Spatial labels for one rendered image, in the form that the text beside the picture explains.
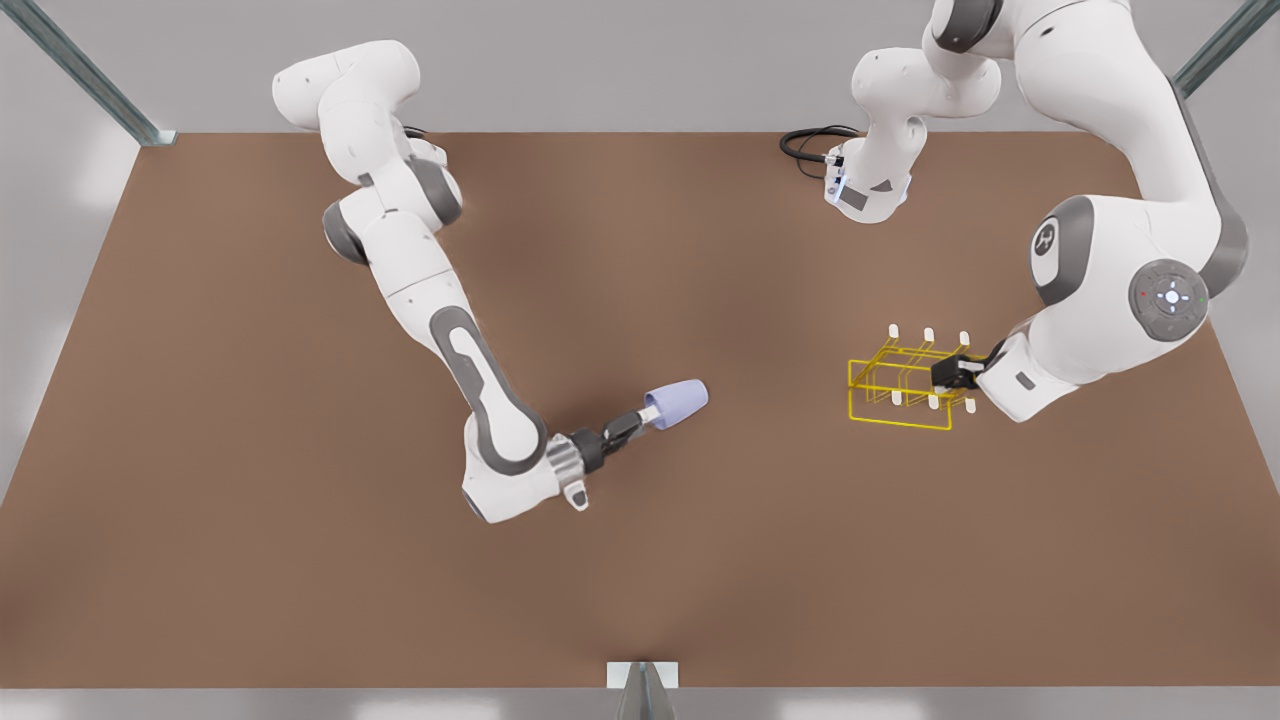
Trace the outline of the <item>silver frame post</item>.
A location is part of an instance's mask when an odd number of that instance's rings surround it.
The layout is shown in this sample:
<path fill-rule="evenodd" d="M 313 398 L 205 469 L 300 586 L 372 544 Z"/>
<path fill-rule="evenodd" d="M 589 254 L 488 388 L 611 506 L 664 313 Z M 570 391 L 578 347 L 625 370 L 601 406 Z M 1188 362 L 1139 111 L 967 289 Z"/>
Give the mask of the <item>silver frame post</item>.
<path fill-rule="evenodd" d="M 1277 12 L 1280 0 L 1244 0 L 1172 77 L 1179 94 L 1192 96 Z"/>
<path fill-rule="evenodd" d="M 676 661 L 611 661 L 605 687 L 622 691 L 616 720 L 678 720 L 668 694 L 678 688 Z"/>
<path fill-rule="evenodd" d="M 35 0 L 0 0 L 0 10 L 141 147 L 175 143 L 178 133 L 159 129 Z"/>

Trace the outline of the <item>yellow wire cup holder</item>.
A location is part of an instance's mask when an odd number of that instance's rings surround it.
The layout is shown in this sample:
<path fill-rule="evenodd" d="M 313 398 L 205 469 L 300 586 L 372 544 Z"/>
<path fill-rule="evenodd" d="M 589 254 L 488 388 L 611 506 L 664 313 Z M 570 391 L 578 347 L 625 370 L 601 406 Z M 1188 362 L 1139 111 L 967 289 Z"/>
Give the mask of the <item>yellow wire cup holder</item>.
<path fill-rule="evenodd" d="M 960 331 L 952 348 L 938 345 L 927 327 L 919 342 L 910 345 L 899 324 L 887 325 L 887 338 L 869 359 L 847 364 L 847 416 L 879 427 L 951 430 L 957 413 L 973 414 L 977 401 L 963 387 L 934 383 L 932 368 L 972 348 L 972 337 Z"/>

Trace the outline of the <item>lavender cup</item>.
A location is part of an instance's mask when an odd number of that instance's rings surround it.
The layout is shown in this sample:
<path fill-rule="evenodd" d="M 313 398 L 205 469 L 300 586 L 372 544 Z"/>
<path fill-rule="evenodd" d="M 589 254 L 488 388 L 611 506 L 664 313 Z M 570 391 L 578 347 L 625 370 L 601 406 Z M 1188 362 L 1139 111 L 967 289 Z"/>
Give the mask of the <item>lavender cup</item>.
<path fill-rule="evenodd" d="M 645 425 L 666 430 L 698 413 L 708 401 L 709 393 L 701 380 L 681 380 L 649 391 L 640 416 Z"/>

